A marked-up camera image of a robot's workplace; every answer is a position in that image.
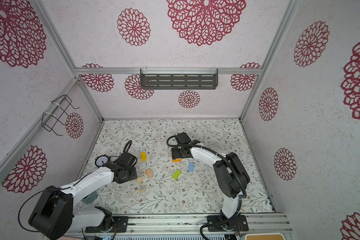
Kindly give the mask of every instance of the green block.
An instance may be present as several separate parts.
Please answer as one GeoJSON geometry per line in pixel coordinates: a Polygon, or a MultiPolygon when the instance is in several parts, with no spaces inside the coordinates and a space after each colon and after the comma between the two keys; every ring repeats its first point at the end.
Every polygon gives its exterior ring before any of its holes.
{"type": "Polygon", "coordinates": [[[172,175],[172,178],[173,178],[174,180],[176,180],[176,179],[179,177],[180,174],[181,174],[181,171],[180,171],[180,170],[177,170],[177,171],[172,175]]]}

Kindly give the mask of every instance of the black cable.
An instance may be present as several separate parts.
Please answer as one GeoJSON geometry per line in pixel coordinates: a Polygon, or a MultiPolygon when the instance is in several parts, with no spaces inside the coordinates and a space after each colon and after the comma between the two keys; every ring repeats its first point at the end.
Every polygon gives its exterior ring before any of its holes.
{"type": "MultiPolygon", "coordinates": [[[[86,176],[88,176],[88,175],[90,175],[90,174],[91,174],[91,172],[88,173],[87,175],[85,175],[84,177],[82,177],[80,180],[77,181],[77,183],[73,184],[71,187],[73,187],[74,185],[78,184],[81,180],[83,180],[86,176]]],[[[66,188],[63,188],[63,189],[44,189],[44,190],[41,190],[41,191],[33,194],[31,197],[29,197],[29,198],[21,205],[21,207],[20,207],[20,209],[19,209],[19,212],[18,212],[18,214],[17,214],[17,221],[19,222],[20,227],[23,228],[24,230],[29,231],[29,232],[39,232],[39,231],[29,230],[29,229],[23,227],[23,225],[22,225],[21,222],[20,222],[20,212],[21,212],[21,209],[24,207],[24,205],[25,205],[31,198],[33,198],[34,196],[38,195],[39,193],[41,193],[41,192],[43,192],[43,191],[49,191],[49,190],[52,190],[52,191],[60,190],[60,191],[61,191],[61,190],[66,190],[66,189],[71,188],[71,187],[66,187],[66,188]]]]}
{"type": "MultiPolygon", "coordinates": [[[[228,161],[228,159],[226,159],[224,156],[222,156],[221,154],[219,154],[218,152],[216,151],[213,151],[212,149],[210,148],[207,148],[205,146],[201,146],[201,145],[196,145],[196,144],[177,144],[177,145],[171,145],[169,144],[169,140],[172,139],[172,138],[176,138],[178,139],[178,136],[177,135],[173,135],[173,136],[170,136],[168,139],[167,139],[167,145],[169,147],[198,147],[198,148],[201,148],[201,149],[205,149],[213,154],[215,154],[217,157],[221,158],[225,164],[229,167],[229,169],[232,171],[233,175],[235,176],[235,178],[237,179],[238,181],[238,184],[240,186],[240,189],[242,191],[242,193],[246,196],[246,192],[245,192],[245,188],[243,186],[243,184],[241,183],[241,180],[239,178],[239,175],[237,174],[236,170],[233,168],[232,164],[228,161]]],[[[217,226],[217,225],[220,225],[220,224],[224,224],[224,223],[227,223],[229,222],[230,220],[232,220],[233,218],[237,217],[240,213],[240,208],[241,208],[241,198],[243,196],[240,195],[239,196],[239,205],[238,205],[238,209],[236,210],[237,214],[234,214],[232,215],[230,218],[228,218],[227,220],[225,221],[222,221],[222,222],[218,222],[218,223],[212,223],[212,224],[206,224],[206,225],[203,225],[200,227],[200,234],[202,235],[202,237],[205,239],[205,240],[209,240],[208,238],[206,238],[206,236],[203,234],[203,228],[206,228],[206,227],[212,227],[212,226],[217,226]]]]}
{"type": "Polygon", "coordinates": [[[123,152],[128,152],[131,145],[132,145],[132,140],[129,140],[125,145],[123,152]]]}
{"type": "Polygon", "coordinates": [[[85,236],[84,236],[84,230],[83,230],[83,228],[81,228],[81,232],[82,232],[82,234],[83,234],[84,240],[87,240],[87,239],[85,238],[85,236]]]}

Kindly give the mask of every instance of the yellow block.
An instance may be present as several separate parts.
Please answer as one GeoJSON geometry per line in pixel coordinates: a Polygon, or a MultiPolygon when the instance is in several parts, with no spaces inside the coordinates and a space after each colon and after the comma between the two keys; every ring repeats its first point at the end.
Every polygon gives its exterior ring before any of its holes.
{"type": "Polygon", "coordinates": [[[141,153],[141,161],[145,162],[147,160],[147,155],[145,154],[145,152],[141,153]]]}

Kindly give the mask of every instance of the ceiling panel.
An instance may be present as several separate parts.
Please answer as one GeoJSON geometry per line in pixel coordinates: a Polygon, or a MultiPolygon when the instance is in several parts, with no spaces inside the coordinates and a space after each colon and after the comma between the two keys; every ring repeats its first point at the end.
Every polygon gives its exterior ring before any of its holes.
{"type": "Polygon", "coordinates": [[[76,66],[263,63],[289,0],[43,0],[76,66]]]}

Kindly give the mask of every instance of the floral tablecloth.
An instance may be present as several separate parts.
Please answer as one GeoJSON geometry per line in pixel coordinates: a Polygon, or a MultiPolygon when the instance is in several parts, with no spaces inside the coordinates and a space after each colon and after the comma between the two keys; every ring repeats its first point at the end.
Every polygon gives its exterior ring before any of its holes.
{"type": "Polygon", "coordinates": [[[97,156],[118,156],[127,141],[132,140],[129,152],[138,158],[138,176],[140,170],[151,168],[154,177],[142,184],[145,192],[138,191],[137,187],[141,184],[136,180],[123,184],[110,183],[97,190],[98,197],[93,203],[80,202],[76,208],[102,206],[114,214],[220,212],[223,193],[213,168],[197,159],[171,160],[166,140],[183,131],[206,147],[223,153],[235,152],[240,157],[251,178],[242,212],[273,212],[237,119],[106,121],[83,175],[96,169],[94,160],[97,156]],[[146,162],[141,161],[141,152],[147,154],[146,162]],[[194,163],[193,173],[188,172],[189,162],[194,163]],[[172,174],[178,169],[182,173],[174,180],[172,174]]]}

